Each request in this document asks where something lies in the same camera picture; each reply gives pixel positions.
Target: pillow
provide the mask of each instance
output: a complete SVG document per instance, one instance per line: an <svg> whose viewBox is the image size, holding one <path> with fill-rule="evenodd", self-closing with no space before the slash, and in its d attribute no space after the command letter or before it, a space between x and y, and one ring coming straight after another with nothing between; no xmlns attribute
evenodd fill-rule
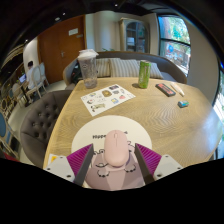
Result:
<svg viewBox="0 0 224 224"><path fill-rule="evenodd" d="M152 79L164 79L163 75L161 74L160 70L157 67L156 63L151 63L151 71L150 71L150 78Z"/></svg>
<svg viewBox="0 0 224 224"><path fill-rule="evenodd" d="M98 78L110 77L110 67L108 58L96 59L96 69L98 70Z"/></svg>
<svg viewBox="0 0 224 224"><path fill-rule="evenodd" d="M136 60L109 58L111 77L138 77L139 66Z"/></svg>

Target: wall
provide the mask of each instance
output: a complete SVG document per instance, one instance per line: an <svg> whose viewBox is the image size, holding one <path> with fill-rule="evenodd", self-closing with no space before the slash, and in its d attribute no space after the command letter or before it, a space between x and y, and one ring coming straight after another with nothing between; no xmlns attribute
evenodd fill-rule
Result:
<svg viewBox="0 0 224 224"><path fill-rule="evenodd" d="M27 73L27 64L29 61L33 61L33 67L39 65L38 52L37 52L37 38L30 41L23 49L23 63L24 69Z"/></svg>
<svg viewBox="0 0 224 224"><path fill-rule="evenodd" d="M191 23L184 21L191 42L191 60L187 84L200 89L212 104L219 79L217 56L203 34Z"/></svg>
<svg viewBox="0 0 224 224"><path fill-rule="evenodd" d="M143 16L143 19L149 23L150 32L150 54L159 54L159 24L156 13Z"/></svg>
<svg viewBox="0 0 224 224"><path fill-rule="evenodd" d="M120 51L120 28L118 21L122 18L146 22L147 17L135 16L112 11L100 11L86 15L87 48L95 51L114 49Z"/></svg>

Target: door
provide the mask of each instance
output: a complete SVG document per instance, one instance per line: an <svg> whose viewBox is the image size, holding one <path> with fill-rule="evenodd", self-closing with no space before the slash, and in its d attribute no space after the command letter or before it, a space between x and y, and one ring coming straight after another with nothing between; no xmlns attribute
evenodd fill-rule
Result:
<svg viewBox="0 0 224 224"><path fill-rule="evenodd" d="M84 16L60 22L38 36L41 62L49 83L63 80L63 70L85 49Z"/></svg>

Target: round table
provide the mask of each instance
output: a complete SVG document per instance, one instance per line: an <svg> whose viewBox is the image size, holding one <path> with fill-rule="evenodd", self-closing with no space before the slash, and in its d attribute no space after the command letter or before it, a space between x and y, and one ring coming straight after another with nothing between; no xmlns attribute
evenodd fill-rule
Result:
<svg viewBox="0 0 224 224"><path fill-rule="evenodd" d="M70 155L72 141L79 129L106 115L137 121L148 132L152 149L160 155L169 154L183 167L206 162L213 155L222 136L222 123L199 89L178 83L185 96L176 93L167 97L155 87L164 83L171 88L166 80L150 79L147 89L138 87L138 78L101 78L97 81L94 89L86 89L83 81L79 81L71 93L51 134L43 168L48 165L49 154ZM136 97L92 117L81 97L114 84ZM177 105L183 100L189 102L188 107Z"/></svg>

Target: paper sheet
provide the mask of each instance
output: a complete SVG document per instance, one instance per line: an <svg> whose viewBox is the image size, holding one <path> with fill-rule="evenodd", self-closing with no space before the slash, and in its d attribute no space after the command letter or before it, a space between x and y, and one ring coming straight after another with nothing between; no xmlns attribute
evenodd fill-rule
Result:
<svg viewBox="0 0 224 224"><path fill-rule="evenodd" d="M112 86L82 96L81 100L85 104L90 114L95 116L134 97L135 95L126 89L117 84L114 84Z"/></svg>

